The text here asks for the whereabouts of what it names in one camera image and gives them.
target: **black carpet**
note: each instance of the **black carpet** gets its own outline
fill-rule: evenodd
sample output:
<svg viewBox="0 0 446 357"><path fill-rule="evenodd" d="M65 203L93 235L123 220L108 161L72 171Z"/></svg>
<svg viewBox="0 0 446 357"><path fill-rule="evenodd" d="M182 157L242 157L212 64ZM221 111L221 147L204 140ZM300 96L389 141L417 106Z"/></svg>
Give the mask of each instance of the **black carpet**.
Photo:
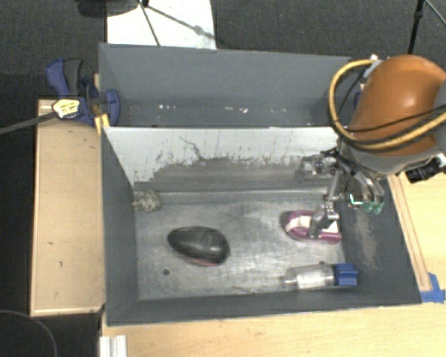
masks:
<svg viewBox="0 0 446 357"><path fill-rule="evenodd" d="M354 58L405 53L416 1L211 0L219 48ZM431 1L446 18L446 0ZM33 117L39 97L54 93L45 79L45 66L52 60L80 58L84 73L97 71L104 14L99 1L0 0L0 126ZM446 70L446 30L428 7L415 53ZM0 309L28 310L32 215L33 130L25 129L0 137ZM14 326L7 315L0 315L0 356L12 356L12 346L25 348L7 343L10 334L16 343L36 339L26 350L47 356L47 335L36 323L16 317ZM97 316L57 317L45 323L59 356L95 354Z"/></svg>

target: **bin floor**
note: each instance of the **bin floor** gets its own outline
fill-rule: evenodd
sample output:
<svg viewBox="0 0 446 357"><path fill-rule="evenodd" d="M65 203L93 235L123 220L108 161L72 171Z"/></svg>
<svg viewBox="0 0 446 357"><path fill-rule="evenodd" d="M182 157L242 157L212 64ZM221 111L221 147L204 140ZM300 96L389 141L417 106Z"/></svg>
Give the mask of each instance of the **bin floor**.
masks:
<svg viewBox="0 0 446 357"><path fill-rule="evenodd" d="M290 267L345 261L341 244L298 242L284 231L285 213L314 210L325 189L240 192L163 192L158 211L137 211L136 247L140 300L279 292ZM230 256L216 267L186 262L168 244L176 228L221 231Z"/></svg>

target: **orange object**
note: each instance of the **orange object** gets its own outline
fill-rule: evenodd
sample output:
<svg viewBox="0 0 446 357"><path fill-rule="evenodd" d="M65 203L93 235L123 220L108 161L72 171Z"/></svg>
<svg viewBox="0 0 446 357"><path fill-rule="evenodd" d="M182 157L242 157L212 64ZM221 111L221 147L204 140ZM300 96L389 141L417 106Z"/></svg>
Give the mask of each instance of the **orange object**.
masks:
<svg viewBox="0 0 446 357"><path fill-rule="evenodd" d="M431 110L436 94L445 80L446 73L425 58L401 55L388 59L370 74L349 124L349 131L353 132L358 140L377 140L417 124L427 115L380 129L356 132ZM427 135L406 147L378 155L415 155L435 145L434 137Z"/></svg>

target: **wooden board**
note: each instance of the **wooden board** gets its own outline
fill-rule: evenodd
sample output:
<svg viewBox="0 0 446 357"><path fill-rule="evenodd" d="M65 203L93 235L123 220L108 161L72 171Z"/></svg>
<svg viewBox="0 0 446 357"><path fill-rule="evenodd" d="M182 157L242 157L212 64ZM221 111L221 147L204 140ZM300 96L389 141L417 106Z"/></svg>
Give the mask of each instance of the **wooden board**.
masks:
<svg viewBox="0 0 446 357"><path fill-rule="evenodd" d="M53 101L40 101L39 114ZM30 313L97 312L104 304L96 129L51 120L36 134Z"/></svg>

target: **white paper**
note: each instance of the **white paper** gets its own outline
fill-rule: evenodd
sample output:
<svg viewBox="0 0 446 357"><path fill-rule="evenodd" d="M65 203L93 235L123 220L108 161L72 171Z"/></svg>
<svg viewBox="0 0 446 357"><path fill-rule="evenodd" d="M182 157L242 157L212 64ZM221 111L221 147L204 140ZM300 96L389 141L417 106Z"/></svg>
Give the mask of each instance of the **white paper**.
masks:
<svg viewBox="0 0 446 357"><path fill-rule="evenodd" d="M150 0L146 15L140 6L115 15L123 4L108 2L108 43L216 49L210 0Z"/></svg>

